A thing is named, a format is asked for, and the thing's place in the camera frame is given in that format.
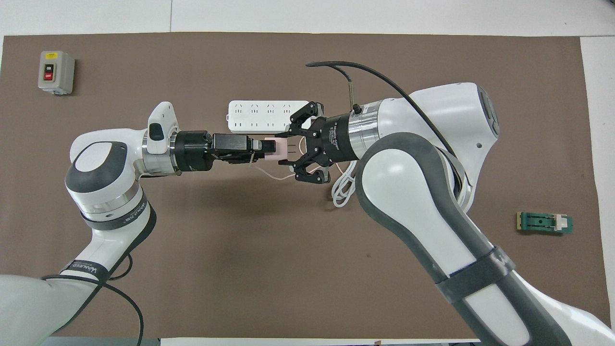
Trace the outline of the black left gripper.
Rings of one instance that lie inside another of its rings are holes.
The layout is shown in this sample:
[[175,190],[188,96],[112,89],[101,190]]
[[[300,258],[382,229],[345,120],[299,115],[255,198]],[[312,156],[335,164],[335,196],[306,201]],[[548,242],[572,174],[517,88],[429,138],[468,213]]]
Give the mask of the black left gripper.
[[250,164],[275,152],[275,140],[251,139],[246,135],[211,134],[207,131],[180,131],[176,134],[173,157],[182,172],[211,170],[214,161]]

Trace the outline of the pink charger block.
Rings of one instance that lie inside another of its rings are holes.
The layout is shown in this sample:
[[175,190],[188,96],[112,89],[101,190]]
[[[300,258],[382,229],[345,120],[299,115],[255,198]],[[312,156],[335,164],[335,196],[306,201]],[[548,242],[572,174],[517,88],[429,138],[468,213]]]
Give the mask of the pink charger block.
[[289,153],[296,153],[298,151],[298,143],[290,143],[288,142],[289,138],[280,138],[280,137],[266,137],[264,139],[272,139],[275,140],[275,152],[265,152],[266,156],[264,160],[266,161],[281,161],[287,160]]

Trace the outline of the white power strip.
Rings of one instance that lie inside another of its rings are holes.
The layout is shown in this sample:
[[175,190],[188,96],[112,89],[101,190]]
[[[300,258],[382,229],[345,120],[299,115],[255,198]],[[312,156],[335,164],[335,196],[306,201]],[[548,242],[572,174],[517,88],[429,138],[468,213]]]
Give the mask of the white power strip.
[[234,134],[285,132],[290,117],[307,104],[306,100],[232,100],[228,104],[228,129]]

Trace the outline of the brown table mat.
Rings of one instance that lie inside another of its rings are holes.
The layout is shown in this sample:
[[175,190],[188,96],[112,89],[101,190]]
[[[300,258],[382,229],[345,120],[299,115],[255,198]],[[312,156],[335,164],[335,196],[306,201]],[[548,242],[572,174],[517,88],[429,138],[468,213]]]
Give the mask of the brown table mat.
[[[70,95],[37,86],[40,53],[75,59]],[[5,37],[0,70],[0,274],[56,274],[91,230],[64,186],[70,146],[147,126],[170,101],[181,129],[226,132],[231,100],[314,100],[348,111],[344,77],[371,66],[407,92],[483,87],[501,135],[469,214],[543,293],[606,324],[609,299],[586,79],[575,37],[157,33]],[[471,338],[409,249],[330,185],[245,165],[143,179],[157,224],[117,281],[146,337]],[[517,230],[567,214],[572,234]]]

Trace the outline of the grey on off switch box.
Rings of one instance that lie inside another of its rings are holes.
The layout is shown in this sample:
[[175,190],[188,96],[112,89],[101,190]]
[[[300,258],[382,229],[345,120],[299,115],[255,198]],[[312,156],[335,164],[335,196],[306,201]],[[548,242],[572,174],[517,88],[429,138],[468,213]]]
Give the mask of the grey on off switch box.
[[56,96],[70,95],[74,85],[75,59],[61,50],[40,53],[37,86]]

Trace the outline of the green knife switch yellow base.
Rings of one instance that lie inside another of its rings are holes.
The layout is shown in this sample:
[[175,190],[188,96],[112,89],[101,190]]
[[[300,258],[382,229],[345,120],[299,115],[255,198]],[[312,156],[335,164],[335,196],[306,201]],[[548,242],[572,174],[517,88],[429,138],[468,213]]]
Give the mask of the green knife switch yellow base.
[[551,234],[572,234],[573,219],[567,214],[543,214],[517,212],[517,230],[547,232]]

